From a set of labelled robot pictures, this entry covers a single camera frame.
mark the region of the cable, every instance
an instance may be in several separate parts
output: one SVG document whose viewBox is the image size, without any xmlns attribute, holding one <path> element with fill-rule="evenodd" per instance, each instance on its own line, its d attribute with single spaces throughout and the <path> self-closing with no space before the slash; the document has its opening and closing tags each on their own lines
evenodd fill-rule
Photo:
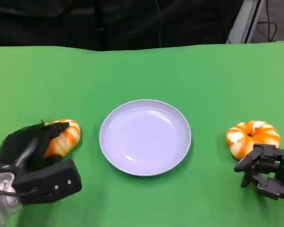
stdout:
<svg viewBox="0 0 284 227">
<path fill-rule="evenodd" d="M 159 4 L 158 4 L 158 0 L 156 0 L 156 6 L 157 6 L 157 11 L 158 11 L 159 20 L 160 20 L 160 27 L 159 27 L 159 46 L 160 46 L 160 48 L 162 48 L 162 44 L 161 44 L 161 32 L 162 32 L 163 20 L 162 20 L 162 15 L 161 15 L 160 7 L 159 7 Z"/>
<path fill-rule="evenodd" d="M 269 16 L 269 12 L 268 12 L 268 0 L 266 0 L 266 14 L 267 14 L 267 22 L 268 22 L 268 41 L 272 42 L 272 39 L 270 39 L 270 16 Z"/>
<path fill-rule="evenodd" d="M 258 24 L 268 24 L 268 21 L 261 21 L 261 22 L 258 22 Z M 266 37 L 266 35 L 263 34 L 263 32 L 258 28 L 258 26 L 256 26 L 256 29 L 258 30 L 258 32 L 259 32 L 264 38 L 266 38 L 266 39 L 271 43 L 271 42 L 276 42 L 276 41 L 274 40 L 274 37 L 275 37 L 276 32 L 277 32 L 277 30 L 278 30 L 278 25 L 277 25 L 276 23 L 274 23 L 274 22 L 270 22 L 270 24 L 272 24 L 272 25 L 275 26 L 275 32 L 274 32 L 273 37 L 271 38 L 271 40 L 269 40 L 269 38 Z"/>
<path fill-rule="evenodd" d="M 36 194 L 35 190 L 32 190 L 30 192 L 7 192 L 7 191 L 0 190 L 0 194 L 7 195 L 7 196 L 16 196 L 16 197 L 29 197 L 32 195 L 38 195 Z"/>
</svg>

